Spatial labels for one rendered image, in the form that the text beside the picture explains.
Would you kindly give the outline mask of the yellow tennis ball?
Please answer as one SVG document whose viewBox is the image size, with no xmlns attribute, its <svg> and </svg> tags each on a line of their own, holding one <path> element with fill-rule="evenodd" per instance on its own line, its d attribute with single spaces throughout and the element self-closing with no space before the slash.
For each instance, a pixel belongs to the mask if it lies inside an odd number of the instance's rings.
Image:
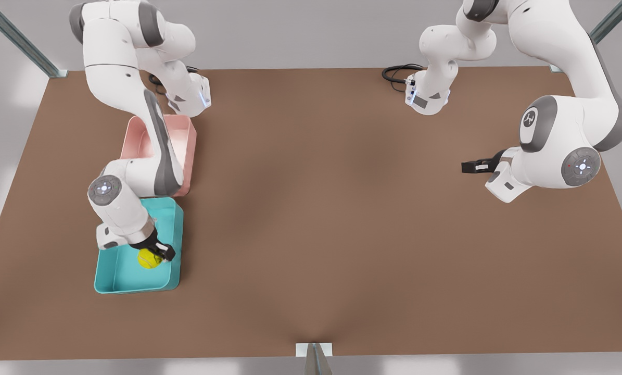
<svg viewBox="0 0 622 375">
<path fill-rule="evenodd" d="M 137 254 L 137 261 L 143 268 L 151 270 L 160 266 L 163 263 L 163 258 L 149 249 L 140 249 Z"/>
</svg>

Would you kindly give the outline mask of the silver frame post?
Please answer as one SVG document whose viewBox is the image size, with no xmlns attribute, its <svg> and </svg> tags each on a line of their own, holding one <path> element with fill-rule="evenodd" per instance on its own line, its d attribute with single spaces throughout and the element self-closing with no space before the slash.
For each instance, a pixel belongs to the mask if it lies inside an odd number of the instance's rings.
<svg viewBox="0 0 622 375">
<path fill-rule="evenodd" d="M 569 0 L 579 23 L 598 46 L 611 74 L 622 73 L 622 0 Z"/>
<path fill-rule="evenodd" d="M 304 375 L 333 375 L 327 357 L 333 356 L 332 343 L 296 343 L 296 357 L 304 357 Z"/>
<path fill-rule="evenodd" d="M 40 70 L 49 78 L 65 78 L 68 70 L 58 69 L 41 50 L 35 47 L 28 38 L 16 28 L 16 26 L 0 10 L 0 31 L 1 33 L 20 50 L 25 57 L 30 59 Z"/>
</svg>

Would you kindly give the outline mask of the pink plastic tray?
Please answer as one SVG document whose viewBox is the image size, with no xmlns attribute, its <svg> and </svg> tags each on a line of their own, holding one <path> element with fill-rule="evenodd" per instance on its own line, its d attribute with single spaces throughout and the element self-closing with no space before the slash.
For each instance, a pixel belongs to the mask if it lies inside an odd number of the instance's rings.
<svg viewBox="0 0 622 375">
<path fill-rule="evenodd" d="M 171 145 L 184 172 L 184 183 L 173 195 L 173 197 L 181 197 L 190 190 L 196 152 L 196 128 L 188 116 L 165 114 L 164 121 L 168 128 Z M 146 126 L 139 117 L 134 116 L 128 123 L 120 158 L 149 158 L 151 156 L 153 156 L 153 149 Z"/>
</svg>

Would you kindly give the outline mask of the teal plastic tray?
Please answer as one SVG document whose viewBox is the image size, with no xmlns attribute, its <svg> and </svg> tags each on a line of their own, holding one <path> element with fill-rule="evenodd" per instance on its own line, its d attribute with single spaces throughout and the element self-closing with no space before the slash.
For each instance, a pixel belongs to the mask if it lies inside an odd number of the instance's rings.
<svg viewBox="0 0 622 375">
<path fill-rule="evenodd" d="M 171 197 L 148 198 L 143 206 L 156 220 L 159 239 L 175 249 L 171 262 L 147 269 L 137 261 L 138 250 L 127 244 L 99 250 L 94 290 L 101 294 L 168 291 L 180 281 L 184 211 Z"/>
</svg>

